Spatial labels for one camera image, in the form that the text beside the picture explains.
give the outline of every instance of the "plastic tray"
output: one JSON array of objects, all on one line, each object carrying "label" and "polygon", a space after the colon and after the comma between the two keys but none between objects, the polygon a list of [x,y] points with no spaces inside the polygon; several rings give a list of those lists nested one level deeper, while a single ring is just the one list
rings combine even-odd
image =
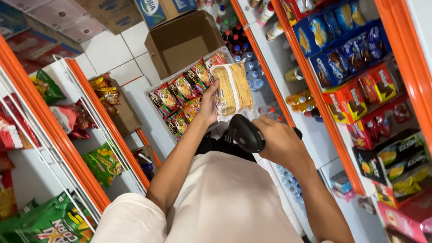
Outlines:
[{"label": "plastic tray", "polygon": [[[222,46],[222,47],[216,49],[215,51],[211,52],[210,54],[204,56],[203,59],[204,59],[205,61],[208,60],[210,57],[212,57],[213,55],[215,55],[217,51],[222,52],[223,54],[225,54],[225,56],[227,57],[227,62],[228,62],[228,63],[234,63],[234,59],[232,58],[231,53],[228,51],[228,48],[227,48],[226,46]],[[162,118],[162,116],[161,116],[159,110],[157,109],[156,105],[154,105],[153,101],[150,99],[150,93],[154,92],[154,91],[155,91],[157,88],[159,88],[163,83],[166,83],[166,82],[168,82],[168,81],[171,81],[171,80],[177,78],[178,76],[180,76],[180,74],[182,74],[183,72],[185,72],[185,71],[188,70],[189,68],[193,67],[193,66],[194,66],[197,62],[199,62],[199,61],[200,61],[200,60],[196,60],[195,62],[193,62],[193,63],[191,63],[190,65],[186,66],[185,68],[183,68],[182,70],[178,71],[177,73],[175,73],[175,74],[173,74],[173,75],[171,75],[171,76],[165,78],[165,79],[162,80],[158,85],[151,86],[150,88],[148,88],[148,89],[145,91],[146,99],[149,101],[150,104],[152,104],[151,107],[152,107],[153,110],[158,114],[158,117],[159,117],[160,122],[162,122],[162,123],[164,124],[164,127],[165,127],[165,129],[167,130],[167,132],[169,133],[170,138],[171,138],[175,143],[177,143],[177,140],[175,139],[175,137],[174,137],[174,135],[172,134],[172,132],[169,130],[168,126],[166,125],[166,123],[165,123],[164,119]],[[208,129],[207,131],[211,131],[211,130],[213,130],[213,129],[216,128],[219,124],[220,124],[220,122],[219,122],[219,123],[214,123],[214,124],[210,125],[210,127],[209,127],[209,129]]]}]

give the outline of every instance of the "red bottle cap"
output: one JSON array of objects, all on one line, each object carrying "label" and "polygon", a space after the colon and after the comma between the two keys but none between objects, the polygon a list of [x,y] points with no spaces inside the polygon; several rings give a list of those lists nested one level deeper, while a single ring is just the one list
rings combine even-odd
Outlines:
[{"label": "red bottle cap", "polygon": [[270,11],[274,11],[273,4],[271,4],[271,2],[269,2],[268,8]]}]

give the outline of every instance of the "green chips bag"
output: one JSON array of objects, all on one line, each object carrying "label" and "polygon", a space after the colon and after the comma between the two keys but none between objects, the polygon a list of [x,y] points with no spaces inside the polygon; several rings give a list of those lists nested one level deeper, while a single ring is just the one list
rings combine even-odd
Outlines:
[{"label": "green chips bag", "polygon": [[90,242],[93,231],[83,217],[86,217],[92,226],[95,226],[95,223],[87,209],[77,203],[84,216],[78,213],[65,192],[40,206],[28,203],[27,206],[32,206],[28,212],[0,221],[0,242]]},{"label": "green chips bag", "polygon": [[45,103],[48,105],[61,100],[66,97],[61,92],[60,88],[54,81],[48,76],[46,72],[39,69],[35,77],[30,78],[33,85],[39,91],[39,94],[44,98]]},{"label": "green chips bag", "polygon": [[124,170],[108,142],[100,148],[84,154],[83,160],[99,183],[102,183],[106,188],[109,188],[114,178],[121,175]]}]

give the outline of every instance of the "white shirt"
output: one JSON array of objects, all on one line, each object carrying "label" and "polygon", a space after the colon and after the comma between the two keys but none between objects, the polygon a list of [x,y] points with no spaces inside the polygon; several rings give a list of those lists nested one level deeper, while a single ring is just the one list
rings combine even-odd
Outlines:
[{"label": "white shirt", "polygon": [[167,218],[145,197],[126,193],[104,211],[92,243],[303,243],[268,172],[211,151],[197,155]]}]

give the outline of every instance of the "orange shelf frame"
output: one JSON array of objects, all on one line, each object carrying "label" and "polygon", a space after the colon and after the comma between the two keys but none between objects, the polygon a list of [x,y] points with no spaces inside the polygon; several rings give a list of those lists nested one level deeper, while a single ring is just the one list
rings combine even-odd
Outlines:
[{"label": "orange shelf frame", "polygon": [[111,203],[110,200],[1,36],[0,66],[10,78],[12,84],[22,97],[23,102],[28,106],[30,112],[41,125],[49,140],[54,144],[60,156],[75,175],[78,183],[83,187],[99,212],[102,213],[108,204]]},{"label": "orange shelf frame", "polygon": [[279,22],[281,23],[283,30],[285,32],[286,37],[288,38],[289,44],[294,52],[294,55],[299,63],[300,69],[302,70],[306,83],[312,93],[312,97],[314,97],[315,103],[317,104],[318,110],[321,113],[322,119],[324,120],[324,124],[330,134],[330,138],[333,141],[333,144],[336,148],[336,152],[339,155],[340,161],[345,168],[346,174],[349,178],[353,186],[353,190],[356,194],[365,195],[365,190],[363,188],[362,183],[360,182],[360,178],[357,175],[356,169],[354,167],[354,162],[351,161],[351,158],[348,154],[347,148],[339,134],[339,130],[333,120],[333,117],[330,114],[330,111],[327,108],[327,105],[324,101],[324,98],[321,94],[321,89],[318,86],[317,81],[315,80],[314,71],[311,69],[308,60],[303,55],[302,49],[300,47],[299,42],[292,30],[291,25],[286,17],[285,10],[280,2],[280,0],[271,0],[273,7],[275,9],[276,15],[279,18]]},{"label": "orange shelf frame", "polygon": [[149,180],[144,175],[144,172],[141,170],[141,167],[138,165],[138,162],[133,157],[132,152],[127,147],[126,142],[118,132],[117,128],[115,127],[114,123],[112,122],[111,118],[109,117],[108,113],[103,107],[102,103],[99,101],[98,97],[96,96],[96,93],[93,91],[92,87],[90,86],[90,83],[88,82],[84,73],[81,71],[78,63],[74,59],[66,59],[66,63],[69,65],[70,69],[72,70],[73,74],[77,78],[78,82],[81,84],[81,87],[83,87],[84,92],[87,94],[87,96],[90,99],[90,102],[93,104],[96,111],[101,116],[102,120],[105,122],[108,131],[110,132],[110,134],[112,135],[116,143],[118,144],[119,149],[123,152],[125,159],[129,162],[132,170],[138,176],[139,181],[142,183],[144,188],[148,190],[150,186]]},{"label": "orange shelf frame", "polygon": [[432,151],[432,77],[405,0],[375,0],[417,120]]},{"label": "orange shelf frame", "polygon": [[[238,19],[240,20],[240,23],[243,27],[246,26],[247,21],[245,16],[243,15],[243,12],[241,10],[240,5],[238,4],[237,0],[231,0],[231,4],[234,8],[235,13],[237,14]],[[279,89],[277,88],[276,82],[273,79],[273,76],[271,75],[270,69],[267,66],[266,61],[264,60],[264,57],[261,53],[261,50],[258,46],[258,44],[255,41],[255,38],[252,34],[252,31],[249,28],[245,29],[245,33],[248,37],[248,41],[251,44],[252,49],[254,50],[255,56],[257,56],[258,62],[261,64],[261,68],[264,71],[264,74],[266,75],[266,78],[270,84],[270,87],[273,91],[274,96],[276,97],[276,100],[282,110],[283,116],[286,119],[286,122],[291,127],[295,127],[294,122],[292,121],[291,115],[289,114],[289,111],[285,105],[285,99],[282,97],[282,95],[279,92]]]},{"label": "orange shelf frame", "polygon": [[137,129],[135,129],[135,132],[137,132],[138,137],[140,137],[141,142],[142,142],[144,145],[150,145],[150,147],[151,147],[151,149],[152,149],[153,156],[154,156],[154,158],[155,158],[155,160],[156,160],[156,165],[158,166],[158,168],[160,168],[160,166],[162,165],[162,163],[161,163],[161,161],[159,160],[159,157],[157,156],[157,154],[155,153],[155,151],[153,150],[153,147],[152,147],[152,145],[150,144],[149,140],[148,140],[147,137],[144,135],[144,132],[142,131],[142,129],[141,129],[141,128],[137,128]]}]

